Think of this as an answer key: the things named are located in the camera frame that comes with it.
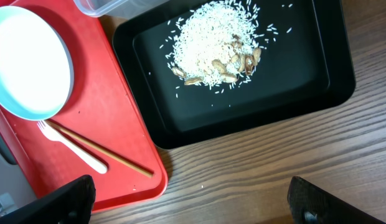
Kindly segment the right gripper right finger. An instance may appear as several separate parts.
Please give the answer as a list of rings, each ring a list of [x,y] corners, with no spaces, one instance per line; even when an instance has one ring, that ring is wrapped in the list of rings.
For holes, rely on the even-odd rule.
[[[295,223],[385,224],[298,176],[291,179],[287,201]]]

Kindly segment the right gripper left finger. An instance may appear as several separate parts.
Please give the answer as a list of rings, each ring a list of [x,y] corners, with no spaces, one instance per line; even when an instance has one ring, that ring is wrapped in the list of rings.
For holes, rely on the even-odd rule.
[[[83,175],[3,217],[0,224],[88,224],[95,203],[92,176]]]

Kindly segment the light blue bowl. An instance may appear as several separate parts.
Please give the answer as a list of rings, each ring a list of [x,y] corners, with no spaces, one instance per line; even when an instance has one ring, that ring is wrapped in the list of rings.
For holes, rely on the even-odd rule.
[[[36,13],[0,7],[0,105],[29,121],[55,116],[74,84],[71,54],[59,33]]]

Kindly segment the rice and peanut leftovers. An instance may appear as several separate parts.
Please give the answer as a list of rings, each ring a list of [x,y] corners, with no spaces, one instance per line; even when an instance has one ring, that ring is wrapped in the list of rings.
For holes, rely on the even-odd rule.
[[[261,53],[276,42],[280,30],[260,27],[260,6],[253,1],[210,1],[189,11],[189,17],[167,21],[173,26],[158,52],[182,86],[204,86],[216,94],[251,82]]]

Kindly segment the grey dishwasher rack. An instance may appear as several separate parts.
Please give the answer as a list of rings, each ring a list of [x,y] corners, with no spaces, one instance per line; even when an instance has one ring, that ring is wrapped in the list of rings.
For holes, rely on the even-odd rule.
[[[37,199],[0,134],[0,218]]]

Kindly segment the black waste tray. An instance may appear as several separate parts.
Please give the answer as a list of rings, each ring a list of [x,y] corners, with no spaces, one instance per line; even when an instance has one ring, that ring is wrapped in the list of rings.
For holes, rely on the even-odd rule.
[[[112,45],[154,144],[173,149],[347,101],[355,75],[340,0],[253,1],[263,51],[235,86],[186,86],[171,70],[176,22],[203,2],[168,1],[119,25]]]

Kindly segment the wooden chopstick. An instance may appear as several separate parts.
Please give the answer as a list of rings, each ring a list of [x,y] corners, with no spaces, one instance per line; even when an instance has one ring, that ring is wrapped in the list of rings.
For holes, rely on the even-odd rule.
[[[107,155],[108,157],[118,161],[119,163],[122,163],[124,164],[125,166],[135,170],[136,172],[139,172],[149,178],[152,178],[153,175],[154,175],[154,172],[150,171],[149,169],[131,161],[131,160],[128,160],[126,159],[125,157],[117,154],[117,153],[114,153],[110,150],[108,150],[107,148],[105,147],[102,147],[101,145],[67,129],[67,128],[64,128],[62,126],[59,126],[58,124],[55,124],[54,122],[52,122],[51,120],[45,120],[45,123],[47,123],[49,126],[51,126],[52,128],[70,136],[71,138],[75,139],[75,140],[78,140],[79,142],[82,142],[84,144],[86,144],[87,146],[95,149],[96,151],[99,151],[101,152],[102,154],[105,154]]]

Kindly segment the red plastic tray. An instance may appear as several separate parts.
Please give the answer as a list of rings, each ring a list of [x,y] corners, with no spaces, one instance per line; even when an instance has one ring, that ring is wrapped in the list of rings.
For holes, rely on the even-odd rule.
[[[73,1],[18,0],[45,19],[65,41],[75,71],[75,85],[53,122],[152,173],[146,177],[102,154],[108,172],[99,174],[60,142],[48,140],[33,121],[0,106],[0,135],[36,197],[88,174],[96,189],[94,212],[160,197],[166,170],[144,126],[133,96],[98,19],[84,15]]]

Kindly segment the white plastic fork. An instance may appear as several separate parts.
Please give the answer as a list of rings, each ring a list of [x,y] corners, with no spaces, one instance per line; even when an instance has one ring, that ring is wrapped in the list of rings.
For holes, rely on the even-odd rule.
[[[62,136],[58,131],[49,126],[45,121],[38,121],[37,126],[40,129],[41,133],[49,140],[55,142],[61,142],[66,147],[68,147],[74,154],[76,154],[83,162],[89,165],[93,170],[99,174],[106,174],[108,171],[107,166],[93,157],[91,154],[87,153],[73,142],[69,141],[67,138]]]

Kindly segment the clear plastic bin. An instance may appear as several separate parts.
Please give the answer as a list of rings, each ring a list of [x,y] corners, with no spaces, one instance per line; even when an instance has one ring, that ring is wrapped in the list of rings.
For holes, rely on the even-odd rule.
[[[132,19],[168,0],[74,0],[77,8],[87,16],[113,16]]]

